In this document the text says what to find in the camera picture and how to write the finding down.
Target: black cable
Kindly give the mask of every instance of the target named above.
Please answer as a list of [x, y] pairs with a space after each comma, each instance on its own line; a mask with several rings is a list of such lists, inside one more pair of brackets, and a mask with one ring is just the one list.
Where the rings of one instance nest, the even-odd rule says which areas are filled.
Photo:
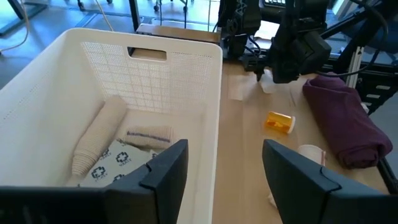
[[370, 5], [365, 4], [365, 3], [363, 3], [363, 2], [361, 2], [361, 1], [359, 1], [359, 0], [350, 0], [350, 1], [352, 1], [353, 3], [356, 3], [356, 4], [358, 4], [358, 5], [360, 5], [360, 6], [362, 6], [362, 7], [364, 7], [365, 10], [371, 11], [371, 13], [373, 13], [374, 16], [377, 17], [377, 19], [380, 21], [380, 23], [381, 23], [381, 25], [382, 25], [382, 28], [383, 28], [383, 37], [382, 37], [381, 42], [380, 42], [380, 44], [379, 44], [379, 48], [377, 48], [377, 50], [374, 52], [374, 55], [373, 55], [371, 61], [368, 63], [368, 65], [365, 66], [365, 67], [363, 67], [363, 68], [361, 68], [361, 69], [359, 69], [358, 71], [355, 71], [355, 72], [348, 72], [348, 73], [342, 73], [342, 74], [338, 74], [338, 75], [329, 75], [329, 74], [323, 73], [323, 72], [316, 72], [316, 74], [318, 74], [318, 75], [321, 75], [321, 76], [324, 76], [324, 77], [347, 77], [347, 76], [350, 76], [350, 75], [358, 74], [359, 72], [362, 72], [362, 71], [368, 69], [370, 66], [373, 65], [374, 61], [376, 61], [377, 56], [379, 55], [379, 52], [380, 52], [380, 49], [381, 49], [382, 45], [383, 45], [383, 44], [386, 42], [386, 40], [387, 40], [387, 36], [388, 36], [388, 24], [387, 24], [387, 21], [386, 21], [386, 20], [383, 18], [383, 16], [380, 14], [380, 12], [378, 12], [377, 10], [375, 10], [374, 8], [372, 8]]
[[254, 41], [250, 36], [248, 37], [248, 39], [249, 39], [250, 42], [252, 42], [258, 48], [259, 52], [257, 53], [257, 57], [259, 57], [260, 53], [261, 53], [260, 45], [257, 44], [256, 41]]
[[253, 51], [253, 49], [250, 49], [249, 47], [246, 47], [246, 46], [244, 46], [244, 48], [246, 50], [248, 50], [250, 53], [254, 54], [258, 58], [257, 54]]

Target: basket handle hole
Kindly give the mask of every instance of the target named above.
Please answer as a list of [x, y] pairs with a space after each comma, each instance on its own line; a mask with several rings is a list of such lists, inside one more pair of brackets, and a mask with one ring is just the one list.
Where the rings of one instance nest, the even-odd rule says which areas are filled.
[[142, 49], [138, 47], [127, 47], [127, 52], [131, 58], [156, 60], [164, 62], [167, 60], [167, 53], [163, 50]]

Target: floor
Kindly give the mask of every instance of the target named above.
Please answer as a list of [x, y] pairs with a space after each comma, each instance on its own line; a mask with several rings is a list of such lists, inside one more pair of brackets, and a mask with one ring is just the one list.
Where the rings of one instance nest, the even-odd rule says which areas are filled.
[[[108, 30], [102, 15], [95, 13], [97, 5], [94, 0], [82, 0], [87, 11], [78, 10], [76, 0], [27, 0], [27, 2], [48, 4], [50, 7], [43, 10], [30, 20], [30, 34], [24, 45], [6, 51], [0, 56], [0, 88], [6, 85], [15, 77], [31, 60], [33, 60], [48, 44], [56, 39], [63, 31], [74, 27], [87, 27], [92, 29]], [[149, 18], [154, 24], [160, 24], [160, 12], [154, 12], [154, 2], [150, 0], [138, 0], [139, 14]], [[194, 0], [188, 2], [187, 20], [190, 21], [188, 28], [199, 30], [212, 30], [218, 15], [219, 2], [211, 1], [210, 17], [209, 1]], [[108, 5], [105, 0], [101, 0], [104, 11], [108, 14], [107, 18], [114, 27], [115, 31], [133, 32], [132, 20], [129, 17], [130, 9], [128, 0], [113, 0], [113, 4]], [[173, 2], [164, 1], [162, 6], [162, 20], [164, 26], [183, 27], [183, 4], [175, 0]], [[0, 27], [8, 21], [16, 19], [7, 1], [0, 2]], [[330, 24], [335, 23], [332, 15], [328, 15]], [[262, 26], [262, 30], [270, 28], [270, 25]], [[21, 25], [0, 38], [0, 49], [19, 43], [25, 36], [25, 27]], [[328, 40], [333, 52], [339, 51], [345, 46], [345, 38], [341, 34], [333, 36]], [[371, 54], [364, 54], [364, 60], [370, 60]], [[377, 62], [390, 63], [391, 58], [385, 53], [380, 54]], [[398, 111], [398, 96], [391, 98], [384, 106], [376, 111], [371, 118], [376, 124], [390, 136], [394, 145], [398, 146], [398, 120], [394, 119], [394, 112]], [[387, 157], [390, 161], [398, 160], [398, 152], [393, 152]]]

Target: basket mesh side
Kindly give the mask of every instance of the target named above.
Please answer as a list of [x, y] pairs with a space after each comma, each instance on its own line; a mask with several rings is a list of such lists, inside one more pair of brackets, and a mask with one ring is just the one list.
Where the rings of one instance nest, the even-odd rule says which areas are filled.
[[81, 43], [104, 97], [119, 95], [130, 109], [201, 114], [205, 109], [212, 57], [167, 52], [167, 60], [143, 60], [119, 45]]

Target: white paper cup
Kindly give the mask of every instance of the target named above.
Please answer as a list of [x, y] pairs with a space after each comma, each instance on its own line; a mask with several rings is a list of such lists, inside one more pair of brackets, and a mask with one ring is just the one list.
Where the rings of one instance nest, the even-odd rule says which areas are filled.
[[325, 165], [326, 152], [318, 146], [304, 144], [298, 147], [297, 152], [320, 165]]

